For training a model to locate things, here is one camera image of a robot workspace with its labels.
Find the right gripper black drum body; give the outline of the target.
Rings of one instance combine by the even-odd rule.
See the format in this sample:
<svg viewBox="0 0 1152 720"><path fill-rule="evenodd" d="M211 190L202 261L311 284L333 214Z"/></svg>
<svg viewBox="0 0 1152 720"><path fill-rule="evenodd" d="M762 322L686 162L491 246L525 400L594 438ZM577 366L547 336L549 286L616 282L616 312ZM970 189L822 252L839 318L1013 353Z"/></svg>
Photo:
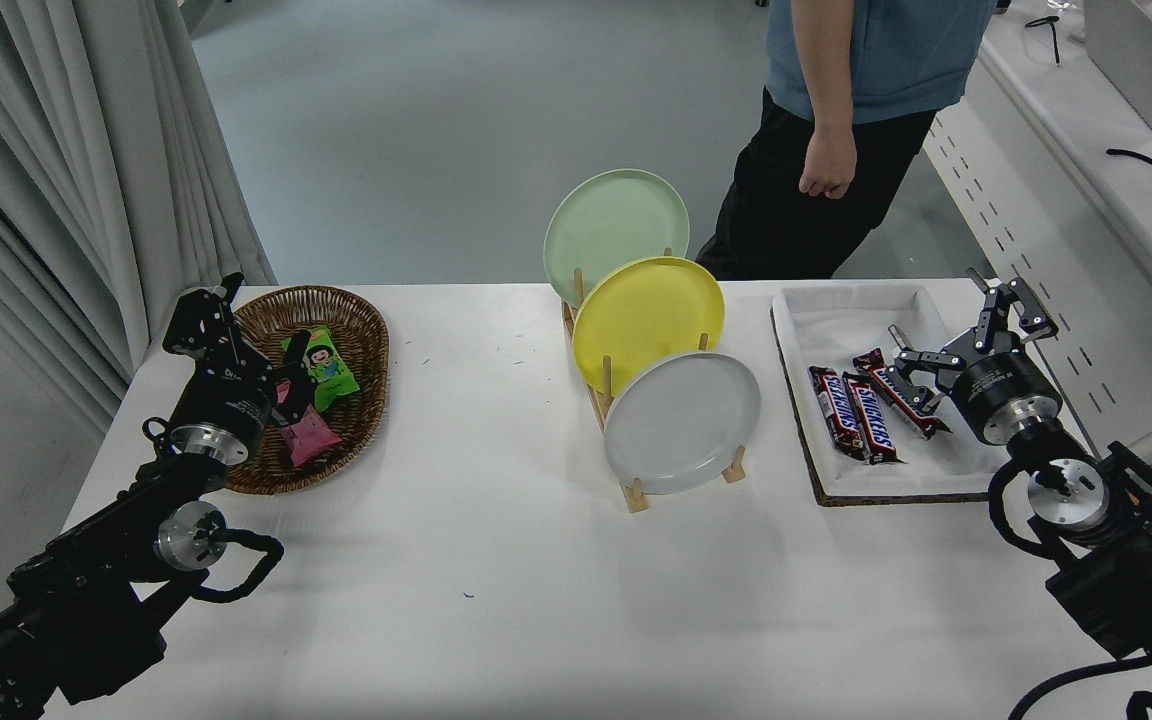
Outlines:
<svg viewBox="0 0 1152 720"><path fill-rule="evenodd" d="M1005 446L1039 420L1058 418L1058 391L1025 354L993 354L970 365L948 397L984 445Z"/></svg>

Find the person's right hand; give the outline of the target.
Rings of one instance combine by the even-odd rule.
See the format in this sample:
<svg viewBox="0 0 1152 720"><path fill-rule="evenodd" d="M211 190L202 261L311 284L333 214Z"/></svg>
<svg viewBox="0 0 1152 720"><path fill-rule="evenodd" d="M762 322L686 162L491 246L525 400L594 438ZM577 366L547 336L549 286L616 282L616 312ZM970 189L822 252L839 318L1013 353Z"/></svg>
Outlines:
<svg viewBox="0 0 1152 720"><path fill-rule="evenodd" d="M850 126L817 126L808 141L801 194L810 197L841 200L849 191L858 167L852 128Z"/></svg>

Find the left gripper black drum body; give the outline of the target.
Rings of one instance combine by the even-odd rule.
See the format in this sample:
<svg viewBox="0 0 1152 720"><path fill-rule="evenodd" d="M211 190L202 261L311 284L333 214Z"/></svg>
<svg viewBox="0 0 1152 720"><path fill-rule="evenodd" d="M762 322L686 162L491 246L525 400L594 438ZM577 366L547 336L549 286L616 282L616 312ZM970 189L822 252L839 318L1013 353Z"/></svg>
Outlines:
<svg viewBox="0 0 1152 720"><path fill-rule="evenodd" d="M179 454L248 458L262 446L273 400L270 363L232 369L197 363L169 419L169 445Z"/></svg>

